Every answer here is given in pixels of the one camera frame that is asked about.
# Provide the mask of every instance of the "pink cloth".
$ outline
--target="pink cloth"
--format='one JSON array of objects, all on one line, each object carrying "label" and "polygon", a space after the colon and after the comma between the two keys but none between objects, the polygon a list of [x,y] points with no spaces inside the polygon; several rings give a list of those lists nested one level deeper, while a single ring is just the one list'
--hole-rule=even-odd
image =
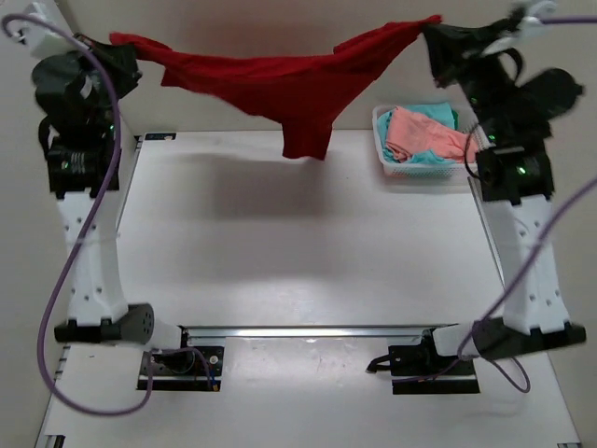
[{"label": "pink cloth", "polygon": [[[397,107],[388,127],[385,144],[398,161],[407,161],[414,154],[433,149],[439,157],[463,163],[466,138],[466,134],[450,129],[423,114]],[[471,138],[467,152],[469,162],[475,161],[478,150],[477,142]]]}]

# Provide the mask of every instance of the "teal cloth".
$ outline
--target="teal cloth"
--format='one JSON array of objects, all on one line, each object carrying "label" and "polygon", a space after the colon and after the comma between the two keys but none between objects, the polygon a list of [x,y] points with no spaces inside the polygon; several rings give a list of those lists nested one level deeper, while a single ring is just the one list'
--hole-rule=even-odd
[{"label": "teal cloth", "polygon": [[423,165],[452,165],[456,163],[450,159],[444,159],[439,157],[438,154],[433,152],[433,149],[427,149],[426,151],[420,152],[413,155],[405,163],[422,163]]},{"label": "teal cloth", "polygon": [[[443,124],[444,126],[449,127],[450,129],[456,129],[456,123],[454,120],[454,115],[452,114],[452,110],[449,103],[440,103],[438,105],[403,105],[405,109],[411,112],[418,112],[423,114],[430,119],[434,119],[435,121]],[[394,109],[386,112],[385,114],[381,115],[377,120],[377,130],[380,135],[380,140],[382,141],[383,145],[383,158],[386,161],[390,161],[392,163],[399,163],[396,159],[394,159],[394,155],[389,147],[386,146],[385,140],[388,135],[388,128],[390,127],[390,121],[392,121],[392,116],[394,115]],[[419,157],[415,156],[411,157],[408,161],[404,163],[425,163],[425,164],[450,164],[454,163],[454,161],[448,161],[439,157],[436,153],[433,152],[432,149],[424,151],[418,154]]]}]

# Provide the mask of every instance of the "table surface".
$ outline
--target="table surface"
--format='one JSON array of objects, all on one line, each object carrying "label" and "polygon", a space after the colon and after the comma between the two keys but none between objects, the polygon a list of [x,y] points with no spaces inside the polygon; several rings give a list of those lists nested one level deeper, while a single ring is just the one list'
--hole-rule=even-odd
[{"label": "table surface", "polygon": [[[385,179],[371,131],[334,132],[323,163],[281,148],[277,132],[143,143],[119,228],[129,302],[186,326],[408,326],[468,321],[497,297],[468,185]],[[384,353],[383,338],[228,338],[220,393],[157,392],[121,419],[52,402],[45,431],[64,448],[577,441],[545,354],[522,361],[527,396],[476,361],[481,394],[407,397],[364,374]],[[132,404],[140,356],[74,347],[59,386],[100,408]]]}]

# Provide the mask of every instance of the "black cable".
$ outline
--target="black cable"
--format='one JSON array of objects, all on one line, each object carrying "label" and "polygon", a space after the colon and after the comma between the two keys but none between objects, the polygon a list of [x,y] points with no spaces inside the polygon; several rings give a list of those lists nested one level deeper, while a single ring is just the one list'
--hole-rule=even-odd
[{"label": "black cable", "polygon": [[506,49],[502,51],[502,53],[507,54],[510,58],[512,58],[512,61],[514,61],[514,64],[516,65],[516,76],[514,76],[514,79],[512,79],[512,85],[516,86],[516,83],[524,71],[524,60],[522,55],[517,49]]},{"label": "black cable", "polygon": [[466,138],[466,144],[465,144],[465,168],[466,168],[466,172],[471,176],[474,177],[476,179],[480,180],[480,177],[477,173],[473,173],[473,170],[470,169],[470,166],[468,165],[468,148],[470,147],[470,141],[473,138],[473,135],[475,134],[475,131],[477,130],[477,128],[480,126],[480,123],[475,124],[475,126],[473,126],[473,129],[471,130],[471,132],[468,134],[468,137]]},{"label": "black cable", "polygon": [[[389,371],[391,370],[391,363],[392,359],[394,359],[392,355],[385,355],[383,357],[376,357],[367,366],[367,373],[377,373],[378,371]],[[390,362],[389,366],[381,365],[383,362]]]},{"label": "black cable", "polygon": [[44,150],[44,156],[47,156],[49,151],[50,126],[49,117],[45,117],[41,120],[37,128],[37,139],[39,140],[39,145]]}]

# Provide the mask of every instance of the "white wall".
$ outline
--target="white wall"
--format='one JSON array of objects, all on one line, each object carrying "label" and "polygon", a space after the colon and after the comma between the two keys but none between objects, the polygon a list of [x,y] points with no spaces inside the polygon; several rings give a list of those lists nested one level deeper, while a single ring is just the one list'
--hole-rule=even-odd
[{"label": "white wall", "polygon": [[[0,6],[0,16],[19,12],[27,3],[8,0]],[[53,4],[49,6],[59,14]],[[37,328],[66,251],[37,143],[37,124],[43,115],[30,82],[35,60],[4,35],[0,35],[0,60],[0,359],[4,366],[0,369],[0,446],[33,447],[49,399],[35,360]],[[131,166],[133,147],[127,133],[125,170]],[[54,323],[63,320],[65,304],[62,295]],[[47,353],[52,369],[60,352],[50,334]]]},{"label": "white wall", "polygon": [[[329,52],[341,41],[386,21],[418,20],[435,13],[445,22],[479,26],[501,18],[510,0],[70,0],[62,4],[80,29],[107,39],[110,31],[152,37],[181,51],[237,57]],[[594,0],[561,0],[560,14],[595,14]],[[597,172],[597,28],[554,29],[522,47],[527,73],[559,66],[586,84],[587,97],[574,115],[554,125],[549,143],[559,199]],[[276,129],[216,99],[159,86],[162,69],[143,63],[142,86],[124,100],[125,116],[137,133],[152,130]],[[337,120],[337,128],[370,126],[370,110],[388,102],[434,100],[422,41],[397,58],[385,75]],[[587,326],[590,342],[552,359],[581,438],[597,446],[597,195],[585,201],[560,226],[556,250],[562,291],[574,320]]]}]

